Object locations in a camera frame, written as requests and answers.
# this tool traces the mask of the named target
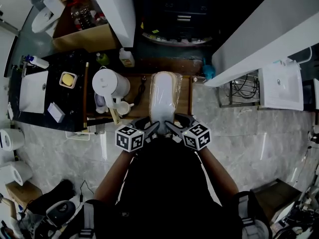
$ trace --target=white kettle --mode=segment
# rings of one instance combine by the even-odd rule
[[[92,85],[94,91],[105,98],[107,107],[112,109],[117,109],[121,99],[130,91],[129,80],[110,69],[99,70],[93,77]]]

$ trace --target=white sink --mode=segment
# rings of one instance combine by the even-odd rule
[[[274,62],[258,72],[260,104],[263,107],[304,110],[299,64],[289,58]]]
[[[26,75],[21,82],[19,110],[44,113],[44,100],[48,71]]]

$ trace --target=shoulder strap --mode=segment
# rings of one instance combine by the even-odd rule
[[[75,234],[71,239],[96,239],[94,232],[94,207],[91,204],[84,203],[84,229]]]
[[[239,198],[238,203],[238,216],[242,220],[243,239],[267,239],[269,238],[269,231],[267,226],[260,220],[255,219],[248,214],[249,195]]]

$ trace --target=soap dish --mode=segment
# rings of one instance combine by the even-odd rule
[[[69,75],[73,76],[74,80],[73,80],[73,84],[72,84],[71,86],[68,86],[68,85],[66,85],[66,84],[63,83],[62,78],[63,78],[63,75],[65,75],[65,74],[69,74]],[[78,76],[77,76],[76,74],[72,74],[72,73],[69,73],[69,72],[63,72],[63,73],[61,74],[61,78],[60,78],[59,84],[60,84],[61,86],[63,86],[63,87],[66,87],[66,88],[69,88],[69,89],[74,89],[75,83],[76,83],[76,80],[77,80],[77,79],[78,79]]]

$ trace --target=black countertop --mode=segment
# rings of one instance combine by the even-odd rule
[[[19,110],[22,71],[16,69],[13,70],[10,79],[8,99],[13,110],[13,120],[64,131],[77,132],[83,130],[83,86],[85,64],[86,62],[90,63],[88,93],[91,93],[93,92],[91,84],[92,78],[100,67],[95,61],[95,56],[92,56],[92,54],[89,54],[85,50],[76,50],[54,54],[43,59],[50,64],[47,69],[27,69],[26,74],[48,71],[44,113],[27,113]],[[59,85],[61,74],[64,71],[74,73],[78,76],[74,89]],[[47,110],[52,102],[55,102],[65,113],[65,117],[61,123],[57,123]]]

